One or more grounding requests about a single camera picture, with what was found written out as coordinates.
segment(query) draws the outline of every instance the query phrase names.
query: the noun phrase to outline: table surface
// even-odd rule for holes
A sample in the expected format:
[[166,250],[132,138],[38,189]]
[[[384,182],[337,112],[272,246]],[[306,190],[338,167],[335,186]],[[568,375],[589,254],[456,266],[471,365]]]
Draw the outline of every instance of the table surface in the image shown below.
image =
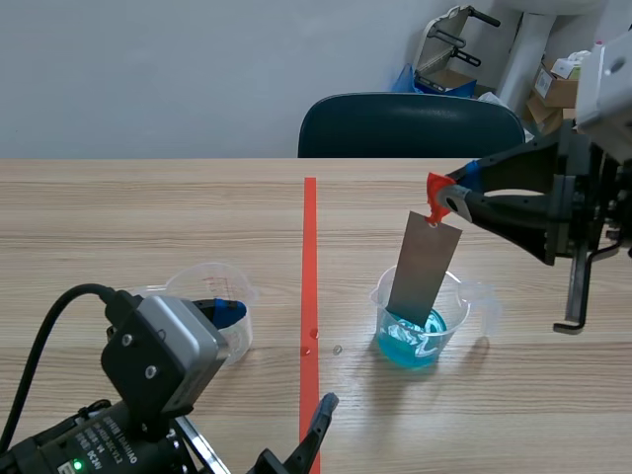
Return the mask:
[[[496,287],[489,342],[460,330],[433,370],[374,346],[368,295],[397,261],[410,209],[428,212],[428,171],[463,160],[0,160],[0,425],[44,313],[71,285],[158,284],[201,262],[240,268],[260,290],[255,341],[222,369],[193,420],[233,473],[298,442],[303,178],[318,183],[321,393],[341,399],[324,473],[628,473],[632,318],[627,257],[597,264],[587,329],[554,334],[569,263],[548,268],[476,227],[452,271]],[[69,308],[41,360],[16,439],[117,395],[99,363],[95,298]],[[343,351],[336,355],[334,347]]]

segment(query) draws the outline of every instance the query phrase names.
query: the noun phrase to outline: chair backrest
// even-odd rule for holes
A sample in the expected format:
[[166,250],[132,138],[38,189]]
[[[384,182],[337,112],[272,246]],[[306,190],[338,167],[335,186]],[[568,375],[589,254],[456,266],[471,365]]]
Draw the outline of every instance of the chair backrest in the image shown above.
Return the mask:
[[421,94],[324,99],[303,120],[299,158],[480,158],[524,143],[501,106]]

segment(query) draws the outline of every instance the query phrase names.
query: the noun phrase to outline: cardboard box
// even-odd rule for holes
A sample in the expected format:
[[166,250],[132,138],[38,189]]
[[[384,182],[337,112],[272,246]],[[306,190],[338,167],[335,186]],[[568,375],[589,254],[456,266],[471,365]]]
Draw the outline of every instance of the cardboard box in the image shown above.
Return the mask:
[[537,129],[543,135],[557,130],[565,119],[571,119],[575,115],[574,109],[546,107],[537,93],[531,93],[531,97],[526,101],[526,107],[533,117]]
[[556,76],[550,72],[552,66],[550,63],[540,65],[535,76],[533,92],[547,108],[574,109],[580,81]]
[[474,95],[476,87],[476,79],[451,69],[441,69],[432,74],[423,75],[419,79],[429,81],[428,84],[423,82],[415,84],[425,94],[470,98]]

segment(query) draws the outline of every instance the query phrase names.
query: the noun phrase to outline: blue liquid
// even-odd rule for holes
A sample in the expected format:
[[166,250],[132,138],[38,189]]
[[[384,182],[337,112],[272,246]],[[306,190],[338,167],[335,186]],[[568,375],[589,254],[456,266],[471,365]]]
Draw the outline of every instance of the blue liquid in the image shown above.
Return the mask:
[[426,340],[419,333],[432,334],[446,331],[447,326],[443,318],[433,310],[422,331],[422,328],[416,324],[394,314],[391,314],[391,316],[399,324],[392,320],[389,321],[389,318],[383,318],[377,334],[377,344],[386,356],[394,362],[409,368],[425,367],[436,362],[449,336],[434,337]]

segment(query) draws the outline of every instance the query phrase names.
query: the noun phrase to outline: empty measuring cup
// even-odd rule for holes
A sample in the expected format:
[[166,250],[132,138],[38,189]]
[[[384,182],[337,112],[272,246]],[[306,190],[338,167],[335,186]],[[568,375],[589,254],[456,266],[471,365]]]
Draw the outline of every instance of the empty measuring cup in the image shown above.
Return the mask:
[[485,310],[486,335],[494,332],[501,306],[493,289],[481,283],[462,283],[447,272],[424,328],[386,311],[395,267],[387,270],[370,295],[377,308],[377,343],[388,358],[406,367],[423,367],[438,359],[456,330],[475,307]]
[[239,360],[253,343],[252,305],[259,294],[235,267],[218,263],[199,264],[182,270],[165,284],[142,286],[130,292],[143,297],[168,294],[191,301],[214,298],[241,301],[246,305],[246,316],[219,330],[230,348],[226,364]]

